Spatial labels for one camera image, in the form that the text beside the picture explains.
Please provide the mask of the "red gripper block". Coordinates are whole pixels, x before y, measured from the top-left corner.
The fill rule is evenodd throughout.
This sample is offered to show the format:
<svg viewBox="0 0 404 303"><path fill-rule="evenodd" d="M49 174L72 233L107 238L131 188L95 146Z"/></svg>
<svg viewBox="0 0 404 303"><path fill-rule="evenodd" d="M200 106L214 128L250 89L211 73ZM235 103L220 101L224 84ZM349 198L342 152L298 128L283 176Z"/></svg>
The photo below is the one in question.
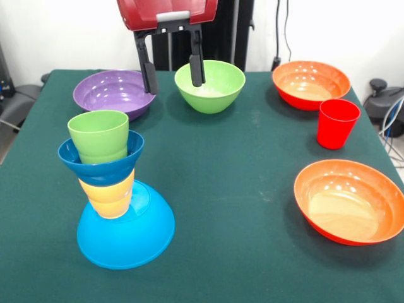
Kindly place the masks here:
<svg viewBox="0 0 404 303"><path fill-rule="evenodd" d="M118 0L125 26L132 32L178 32L198 27L215 19L216 0ZM134 33L141 73L146 93L158 92L155 66L149 60L145 43L147 33ZM203 48L200 30L191 31L191 55L189 56L192 84L200 87L206 82L203 65Z"/></svg>

